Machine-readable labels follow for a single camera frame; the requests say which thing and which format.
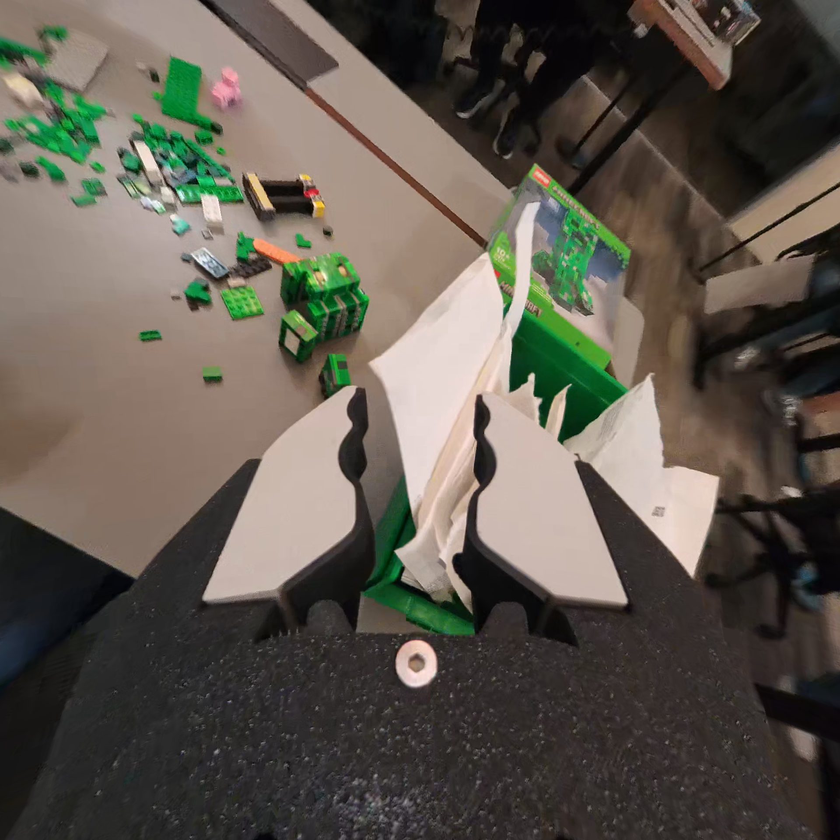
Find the green toy brick build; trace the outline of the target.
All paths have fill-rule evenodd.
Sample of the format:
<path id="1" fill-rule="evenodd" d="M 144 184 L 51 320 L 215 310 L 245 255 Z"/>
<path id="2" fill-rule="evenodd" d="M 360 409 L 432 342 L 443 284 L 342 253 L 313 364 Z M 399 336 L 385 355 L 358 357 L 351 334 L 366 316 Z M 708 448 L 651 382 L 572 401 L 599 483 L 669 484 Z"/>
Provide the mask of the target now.
<path id="1" fill-rule="evenodd" d="M 317 345 L 361 331 L 371 301 L 355 267 L 341 253 L 284 264 L 280 298 L 287 311 L 278 344 L 299 363 Z"/>

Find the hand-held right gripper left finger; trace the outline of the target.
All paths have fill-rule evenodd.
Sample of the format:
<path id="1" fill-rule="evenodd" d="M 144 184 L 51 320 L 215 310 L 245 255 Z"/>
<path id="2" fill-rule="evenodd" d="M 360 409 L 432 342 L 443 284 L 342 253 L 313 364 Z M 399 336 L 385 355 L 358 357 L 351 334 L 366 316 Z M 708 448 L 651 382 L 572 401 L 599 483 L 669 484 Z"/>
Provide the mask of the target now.
<path id="1" fill-rule="evenodd" d="M 375 565 L 375 531 L 362 477 L 368 431 L 364 388 L 351 385 L 268 447 L 206 584 L 203 604 L 270 602 L 286 630 L 332 602 L 356 630 Z"/>

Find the square green toy plate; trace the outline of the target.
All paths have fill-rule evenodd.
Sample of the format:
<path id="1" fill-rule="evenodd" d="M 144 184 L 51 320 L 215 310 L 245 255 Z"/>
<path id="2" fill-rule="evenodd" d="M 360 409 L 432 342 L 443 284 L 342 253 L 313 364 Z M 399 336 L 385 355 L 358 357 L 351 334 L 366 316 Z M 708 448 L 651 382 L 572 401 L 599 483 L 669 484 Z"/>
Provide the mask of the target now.
<path id="1" fill-rule="evenodd" d="M 234 321 L 242 321 L 265 314 L 254 288 L 249 285 L 226 288 L 220 291 L 225 308 Z"/>

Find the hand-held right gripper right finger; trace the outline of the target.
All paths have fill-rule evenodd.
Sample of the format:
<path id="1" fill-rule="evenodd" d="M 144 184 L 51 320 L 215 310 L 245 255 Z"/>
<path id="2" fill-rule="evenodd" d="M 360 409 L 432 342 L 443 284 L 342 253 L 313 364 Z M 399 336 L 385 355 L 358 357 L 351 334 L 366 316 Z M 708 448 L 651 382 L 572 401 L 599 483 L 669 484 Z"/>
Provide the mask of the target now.
<path id="1" fill-rule="evenodd" d="M 629 597 L 575 457 L 499 395 L 476 398 L 474 475 L 454 569 L 476 633 L 518 604 L 530 634 L 572 634 L 566 607 L 626 612 Z"/>

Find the plain white paper bag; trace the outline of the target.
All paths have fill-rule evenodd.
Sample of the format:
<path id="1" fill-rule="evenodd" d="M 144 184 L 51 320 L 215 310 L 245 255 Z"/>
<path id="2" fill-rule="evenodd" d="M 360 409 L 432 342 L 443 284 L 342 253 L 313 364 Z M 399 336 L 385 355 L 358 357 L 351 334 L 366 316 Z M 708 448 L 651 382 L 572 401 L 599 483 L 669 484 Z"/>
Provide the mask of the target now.
<path id="1" fill-rule="evenodd" d="M 455 510 L 474 482 L 476 398 L 509 393 L 522 312 L 505 315 L 496 271 L 481 255 L 371 363 L 392 411 L 416 530 L 398 556 L 438 603 L 457 594 L 472 607 L 454 569 L 466 535 L 466 515 Z"/>

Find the large green toy baseplate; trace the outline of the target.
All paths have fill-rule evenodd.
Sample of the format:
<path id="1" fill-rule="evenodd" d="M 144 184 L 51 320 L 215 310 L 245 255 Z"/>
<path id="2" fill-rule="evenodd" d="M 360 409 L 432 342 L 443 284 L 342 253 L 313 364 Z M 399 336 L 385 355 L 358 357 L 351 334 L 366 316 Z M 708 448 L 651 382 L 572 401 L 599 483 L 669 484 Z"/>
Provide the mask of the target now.
<path id="1" fill-rule="evenodd" d="M 220 135 L 223 132 L 221 124 L 198 111 L 202 77 L 199 66 L 172 56 L 160 99 L 161 112 L 166 117 Z"/>

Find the grey toy baseplate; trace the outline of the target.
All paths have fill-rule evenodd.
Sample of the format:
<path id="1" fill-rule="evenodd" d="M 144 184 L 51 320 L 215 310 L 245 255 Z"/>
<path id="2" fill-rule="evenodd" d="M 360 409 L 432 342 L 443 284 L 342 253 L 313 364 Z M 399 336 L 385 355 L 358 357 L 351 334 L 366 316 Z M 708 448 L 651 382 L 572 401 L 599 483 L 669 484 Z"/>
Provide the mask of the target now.
<path id="1" fill-rule="evenodd" d="M 58 86 L 83 93 L 97 75 L 109 54 L 109 48 L 99 39 L 76 29 L 43 31 L 47 63 L 45 77 Z"/>

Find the green toy box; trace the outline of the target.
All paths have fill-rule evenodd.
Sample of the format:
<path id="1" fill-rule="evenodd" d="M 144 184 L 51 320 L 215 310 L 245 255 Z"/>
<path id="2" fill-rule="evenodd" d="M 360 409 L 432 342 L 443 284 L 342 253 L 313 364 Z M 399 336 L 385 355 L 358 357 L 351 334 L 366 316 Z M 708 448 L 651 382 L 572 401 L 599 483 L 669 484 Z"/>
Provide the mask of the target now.
<path id="1" fill-rule="evenodd" d="M 512 338 L 510 391 L 499 395 L 565 440 L 619 399 L 626 387 L 606 368 L 621 309 L 631 249 L 534 164 L 492 231 L 486 254 L 505 315 L 523 309 Z M 401 478 L 376 527 L 374 571 L 365 597 L 422 629 L 471 635 L 472 609 L 453 594 L 435 602 L 400 561 L 415 537 Z"/>

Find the small green toy block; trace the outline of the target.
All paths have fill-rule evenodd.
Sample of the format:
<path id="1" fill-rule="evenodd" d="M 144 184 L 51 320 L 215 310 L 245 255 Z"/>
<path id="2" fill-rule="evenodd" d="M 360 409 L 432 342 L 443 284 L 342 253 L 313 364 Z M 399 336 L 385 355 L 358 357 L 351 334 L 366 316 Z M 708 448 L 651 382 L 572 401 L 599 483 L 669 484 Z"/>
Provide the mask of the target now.
<path id="1" fill-rule="evenodd" d="M 325 400 L 351 385 L 349 365 L 343 353 L 328 354 L 318 375 L 318 382 Z"/>

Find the grey desk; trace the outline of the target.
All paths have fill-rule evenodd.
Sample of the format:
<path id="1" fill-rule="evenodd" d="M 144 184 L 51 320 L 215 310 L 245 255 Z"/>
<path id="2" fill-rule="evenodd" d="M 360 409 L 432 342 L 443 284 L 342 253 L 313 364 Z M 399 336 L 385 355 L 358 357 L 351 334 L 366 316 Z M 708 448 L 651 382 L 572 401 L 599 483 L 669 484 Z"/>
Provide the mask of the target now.
<path id="1" fill-rule="evenodd" d="M 130 117 L 161 116 L 146 62 L 171 56 L 206 74 L 201 110 L 222 123 L 218 144 L 235 178 L 307 173 L 327 200 L 318 222 L 262 227 L 248 206 L 224 211 L 207 246 L 230 260 L 235 236 L 294 250 L 295 233 L 354 263 L 371 309 L 340 344 L 367 390 L 371 431 L 364 492 L 379 517 L 402 474 L 382 389 L 369 361 L 387 350 L 465 269 L 509 190 L 305 3 L 280 7 L 339 68 L 301 90 L 199 2 L 2 2 L 2 36 L 34 42 L 41 25 L 108 46 L 90 97 L 115 111 L 100 122 L 108 193 L 77 207 L 82 168 L 2 180 L 2 507 L 98 559 L 137 575 L 247 459 L 263 454 L 319 401 L 319 361 L 296 365 L 277 345 L 279 272 L 255 280 L 265 314 L 232 320 L 172 294 L 195 271 L 200 212 L 182 237 L 132 200 L 115 178 Z M 221 69 L 243 101 L 216 107 Z"/>

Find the pile of green toy bricks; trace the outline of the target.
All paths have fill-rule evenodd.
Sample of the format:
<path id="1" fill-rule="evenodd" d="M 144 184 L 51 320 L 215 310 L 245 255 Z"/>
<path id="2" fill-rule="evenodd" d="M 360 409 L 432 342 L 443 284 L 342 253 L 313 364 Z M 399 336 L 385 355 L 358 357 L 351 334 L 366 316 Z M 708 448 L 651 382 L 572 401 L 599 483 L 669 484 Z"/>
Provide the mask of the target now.
<path id="1" fill-rule="evenodd" d="M 2 123 L 2 170 L 10 181 L 20 172 L 27 178 L 46 175 L 54 183 L 64 183 L 67 174 L 57 162 L 58 157 L 86 167 L 92 176 L 81 180 L 80 193 L 70 200 L 77 207 L 88 207 L 96 205 L 108 193 L 102 180 L 107 169 L 95 154 L 103 146 L 100 122 L 115 118 L 116 113 L 87 96 L 90 85 L 79 93 L 46 78 L 48 58 L 41 37 L 44 30 L 60 37 L 60 28 L 68 29 L 44 26 L 38 30 L 38 46 L 2 38 L 2 84 L 22 109 L 19 115 Z M 160 107 L 167 68 L 162 76 L 152 66 L 138 64 L 140 73 L 152 84 L 152 99 Z M 182 235 L 190 226 L 178 215 L 177 207 L 201 207 L 200 193 L 217 195 L 221 206 L 242 204 L 245 196 L 236 185 L 229 165 L 223 162 L 225 148 L 215 144 L 222 134 L 200 130 L 162 112 L 161 116 L 178 122 L 183 130 L 168 128 L 165 123 L 133 113 L 130 117 L 133 129 L 125 144 L 116 150 L 119 169 L 115 179 L 146 211 L 168 215 L 175 233 Z M 159 191 L 148 183 L 133 152 L 132 139 L 145 141 L 152 150 L 164 179 Z"/>

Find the wooden side table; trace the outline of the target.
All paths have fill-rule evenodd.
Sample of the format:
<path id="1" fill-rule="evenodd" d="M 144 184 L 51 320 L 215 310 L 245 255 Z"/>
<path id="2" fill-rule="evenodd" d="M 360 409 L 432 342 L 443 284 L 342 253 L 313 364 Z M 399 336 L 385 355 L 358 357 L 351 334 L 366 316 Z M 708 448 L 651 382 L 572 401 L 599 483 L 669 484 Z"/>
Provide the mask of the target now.
<path id="1" fill-rule="evenodd" d="M 637 27 L 657 27 L 712 90 L 729 84 L 734 49 L 760 26 L 749 2 L 707 2 L 714 26 L 701 15 L 700 2 L 635 1 L 627 15 Z"/>

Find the black toy brick assembly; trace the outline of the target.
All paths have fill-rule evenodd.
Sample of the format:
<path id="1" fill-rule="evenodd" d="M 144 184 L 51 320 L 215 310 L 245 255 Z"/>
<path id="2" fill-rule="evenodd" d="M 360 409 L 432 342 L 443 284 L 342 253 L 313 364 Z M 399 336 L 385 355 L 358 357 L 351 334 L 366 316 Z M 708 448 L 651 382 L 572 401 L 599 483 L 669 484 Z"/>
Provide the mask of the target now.
<path id="1" fill-rule="evenodd" d="M 244 172 L 242 189 L 256 218 L 268 223 L 277 215 L 298 214 L 324 218 L 326 206 L 315 181 L 300 174 L 292 181 L 268 180 L 254 172 Z"/>

